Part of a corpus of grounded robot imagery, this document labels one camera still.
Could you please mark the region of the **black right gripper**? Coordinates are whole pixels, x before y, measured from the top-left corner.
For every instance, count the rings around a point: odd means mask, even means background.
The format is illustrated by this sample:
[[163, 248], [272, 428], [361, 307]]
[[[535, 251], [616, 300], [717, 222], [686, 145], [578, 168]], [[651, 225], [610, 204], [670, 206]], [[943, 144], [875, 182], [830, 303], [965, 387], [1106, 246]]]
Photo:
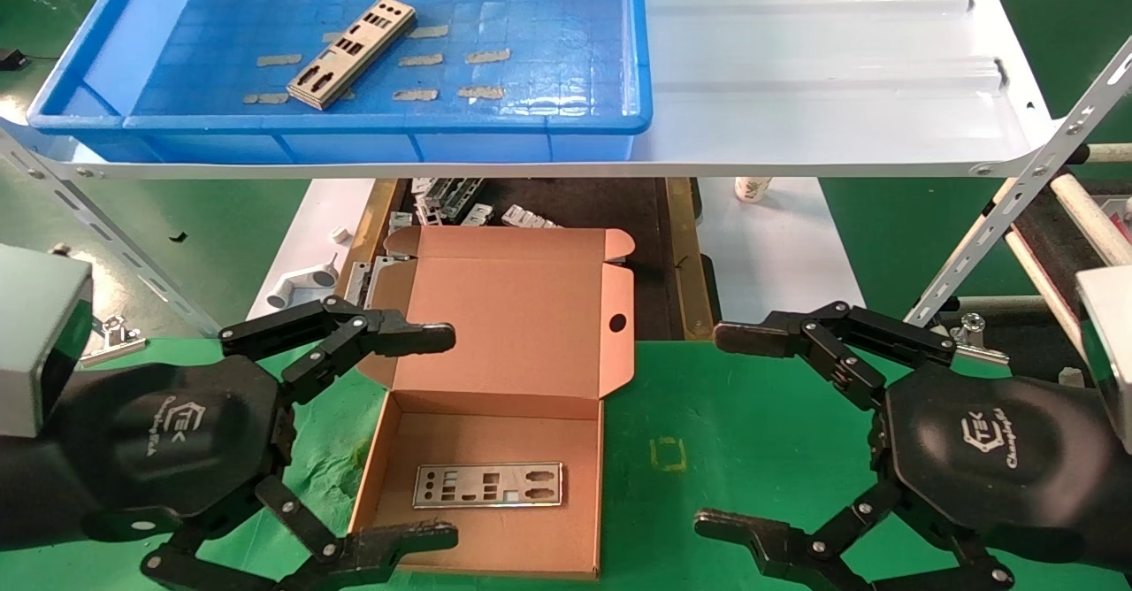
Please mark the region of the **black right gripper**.
[[[757, 324], [719, 322], [715, 346], [799, 357], [861, 412], [882, 409], [874, 431], [887, 442], [880, 462], [887, 479], [815, 532], [697, 511], [696, 534], [747, 548], [765, 579], [809, 590], [1010, 590], [1012, 572], [985, 546], [1043, 563], [1129, 569], [1129, 454], [1096, 389], [962, 376], [937, 366], [955, 354], [946, 334], [844, 302], [772, 311]], [[886, 389], [861, 350], [910, 369], [937, 365]], [[854, 572], [844, 553], [894, 511], [926, 542], [947, 547], [955, 566], [878, 580]]]

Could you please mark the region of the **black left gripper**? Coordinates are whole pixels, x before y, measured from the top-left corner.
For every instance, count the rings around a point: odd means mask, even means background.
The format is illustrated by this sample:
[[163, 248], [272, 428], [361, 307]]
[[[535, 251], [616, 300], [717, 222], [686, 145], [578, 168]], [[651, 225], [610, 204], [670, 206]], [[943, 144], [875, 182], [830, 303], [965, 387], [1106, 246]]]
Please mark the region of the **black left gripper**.
[[[278, 479], [294, 445], [291, 404], [307, 404], [368, 356], [451, 350], [452, 325], [412, 324], [398, 310], [328, 296], [228, 326], [218, 341], [228, 357], [215, 363], [82, 372], [65, 389], [53, 438], [78, 489], [82, 537], [117, 542], [174, 531], [142, 560], [142, 575], [166, 590], [372, 586], [404, 556], [458, 543], [457, 526], [441, 521], [335, 537]], [[255, 363], [300, 348], [280, 384]], [[196, 555], [206, 537], [226, 536], [260, 508], [308, 550], [294, 573], [264, 579]]]

